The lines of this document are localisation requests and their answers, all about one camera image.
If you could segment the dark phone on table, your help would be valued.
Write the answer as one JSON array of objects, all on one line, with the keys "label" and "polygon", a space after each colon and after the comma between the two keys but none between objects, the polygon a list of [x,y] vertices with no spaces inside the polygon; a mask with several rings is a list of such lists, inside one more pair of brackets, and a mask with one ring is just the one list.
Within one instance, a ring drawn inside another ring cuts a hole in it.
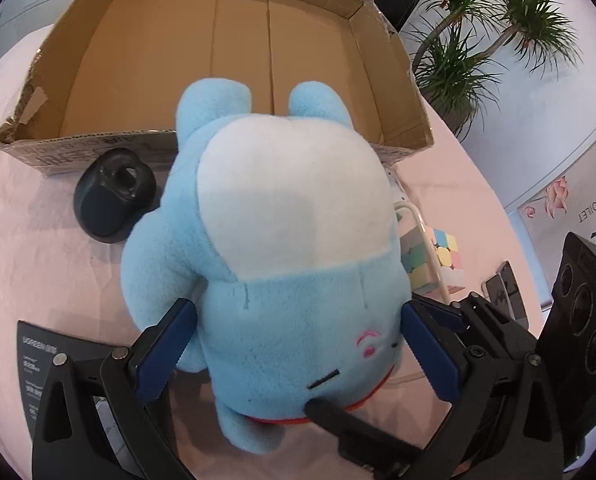
[{"label": "dark phone on table", "polygon": [[500,313],[526,330],[529,318],[521,297],[520,288],[509,261],[505,261],[491,278],[482,283],[484,297]]}]

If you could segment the blue white plush toy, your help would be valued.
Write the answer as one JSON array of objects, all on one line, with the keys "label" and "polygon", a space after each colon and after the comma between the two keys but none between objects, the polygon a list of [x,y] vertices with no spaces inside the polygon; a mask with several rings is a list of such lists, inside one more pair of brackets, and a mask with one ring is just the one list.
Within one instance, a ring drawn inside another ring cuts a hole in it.
[{"label": "blue white plush toy", "polygon": [[175,300],[198,324],[177,367],[207,372],[224,437],[275,451],[305,404],[365,402],[401,356],[412,296],[383,165],[340,96],[306,81],[284,116],[246,84],[191,84],[159,206],[124,245],[120,285],[139,328]]}]

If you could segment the white folding stand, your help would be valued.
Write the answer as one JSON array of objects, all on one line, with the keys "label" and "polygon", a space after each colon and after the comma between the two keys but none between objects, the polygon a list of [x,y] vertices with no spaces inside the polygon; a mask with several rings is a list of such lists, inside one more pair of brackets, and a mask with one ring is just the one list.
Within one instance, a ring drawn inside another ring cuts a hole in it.
[{"label": "white folding stand", "polygon": [[397,173],[383,164],[393,198],[401,247],[401,261],[415,294],[449,304],[450,289],[441,271],[435,232],[427,226],[419,208],[409,199]]}]

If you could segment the toilet sign banner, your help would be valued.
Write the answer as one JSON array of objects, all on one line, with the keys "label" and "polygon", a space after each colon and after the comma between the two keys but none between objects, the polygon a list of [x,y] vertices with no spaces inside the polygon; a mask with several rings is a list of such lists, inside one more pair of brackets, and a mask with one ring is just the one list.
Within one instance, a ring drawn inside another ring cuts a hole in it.
[{"label": "toilet sign banner", "polygon": [[522,205],[519,214],[546,283],[552,286],[568,233],[596,245],[596,160],[579,159]]}]

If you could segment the brown cardboard box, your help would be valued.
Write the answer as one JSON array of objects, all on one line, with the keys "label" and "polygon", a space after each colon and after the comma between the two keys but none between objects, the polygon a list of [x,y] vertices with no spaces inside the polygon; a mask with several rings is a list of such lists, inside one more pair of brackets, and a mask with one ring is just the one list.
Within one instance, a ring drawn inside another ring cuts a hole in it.
[{"label": "brown cardboard box", "polygon": [[433,142],[409,56],[374,0],[74,0],[6,109],[0,150],[42,174],[117,146],[168,165],[177,102],[207,77],[246,84],[253,110],[275,115],[296,84],[328,84],[385,162]]}]

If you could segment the potted palm plant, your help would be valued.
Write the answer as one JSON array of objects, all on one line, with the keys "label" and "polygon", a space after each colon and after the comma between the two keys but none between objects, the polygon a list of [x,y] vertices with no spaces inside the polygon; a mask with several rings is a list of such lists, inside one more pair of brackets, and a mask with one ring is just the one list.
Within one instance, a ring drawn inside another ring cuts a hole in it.
[{"label": "potted palm plant", "polygon": [[558,73],[581,61],[578,35],[559,0],[421,0],[409,35],[421,95],[453,131],[468,138],[486,104],[497,104],[499,50],[531,74]]}]

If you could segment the pastel rubik's cube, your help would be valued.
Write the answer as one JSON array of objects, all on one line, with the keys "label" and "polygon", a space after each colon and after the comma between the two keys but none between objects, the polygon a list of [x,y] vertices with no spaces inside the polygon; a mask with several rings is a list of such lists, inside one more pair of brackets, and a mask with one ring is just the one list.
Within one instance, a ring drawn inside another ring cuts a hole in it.
[{"label": "pastel rubik's cube", "polygon": [[415,226],[400,238],[401,259],[413,292],[440,296],[440,283],[450,294],[465,288],[465,271],[456,237]]}]

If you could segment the black round figurine toy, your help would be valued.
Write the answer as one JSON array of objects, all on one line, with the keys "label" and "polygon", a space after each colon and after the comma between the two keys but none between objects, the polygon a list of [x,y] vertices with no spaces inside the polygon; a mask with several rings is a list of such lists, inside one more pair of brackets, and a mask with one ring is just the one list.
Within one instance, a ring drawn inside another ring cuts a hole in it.
[{"label": "black round figurine toy", "polygon": [[123,242],[156,194],[153,170],[128,148],[113,148],[83,172],[74,190],[74,215],[93,240]]}]

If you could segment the black charger box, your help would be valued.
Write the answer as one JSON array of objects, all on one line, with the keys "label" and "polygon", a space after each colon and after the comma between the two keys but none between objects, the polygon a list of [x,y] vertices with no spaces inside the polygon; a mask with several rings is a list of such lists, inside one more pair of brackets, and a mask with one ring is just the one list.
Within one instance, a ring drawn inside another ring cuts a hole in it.
[{"label": "black charger box", "polygon": [[33,478],[143,478],[100,383],[112,347],[19,321],[16,350]]}]

